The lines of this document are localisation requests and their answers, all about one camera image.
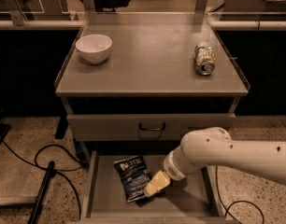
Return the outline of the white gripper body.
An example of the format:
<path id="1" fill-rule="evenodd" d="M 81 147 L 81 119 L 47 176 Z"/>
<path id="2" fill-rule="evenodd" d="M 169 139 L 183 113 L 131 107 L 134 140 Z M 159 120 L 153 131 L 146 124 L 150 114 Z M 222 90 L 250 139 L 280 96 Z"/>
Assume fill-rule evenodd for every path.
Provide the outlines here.
<path id="1" fill-rule="evenodd" d="M 165 157 L 164 171 L 171 179 L 180 181 L 193 172 L 193 165 L 177 147 Z"/>

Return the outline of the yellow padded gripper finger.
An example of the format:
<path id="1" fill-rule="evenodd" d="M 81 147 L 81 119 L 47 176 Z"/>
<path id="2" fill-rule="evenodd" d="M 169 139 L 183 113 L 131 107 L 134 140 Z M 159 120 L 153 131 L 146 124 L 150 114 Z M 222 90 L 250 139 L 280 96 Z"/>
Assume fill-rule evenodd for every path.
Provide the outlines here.
<path id="1" fill-rule="evenodd" d="M 144 188 L 146 197 L 151 197 L 170 185 L 170 177 L 164 171 L 158 171 Z"/>

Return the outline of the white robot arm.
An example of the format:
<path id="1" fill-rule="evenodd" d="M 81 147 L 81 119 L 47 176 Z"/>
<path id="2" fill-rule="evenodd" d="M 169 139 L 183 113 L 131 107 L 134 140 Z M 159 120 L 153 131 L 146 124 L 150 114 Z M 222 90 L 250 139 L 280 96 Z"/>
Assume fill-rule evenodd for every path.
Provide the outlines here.
<path id="1" fill-rule="evenodd" d="M 180 181 L 208 165 L 225 166 L 286 185 L 286 142 L 236 141 L 221 127 L 186 133 L 180 144 L 164 158 L 144 188 L 151 197 L 173 180 Z"/>

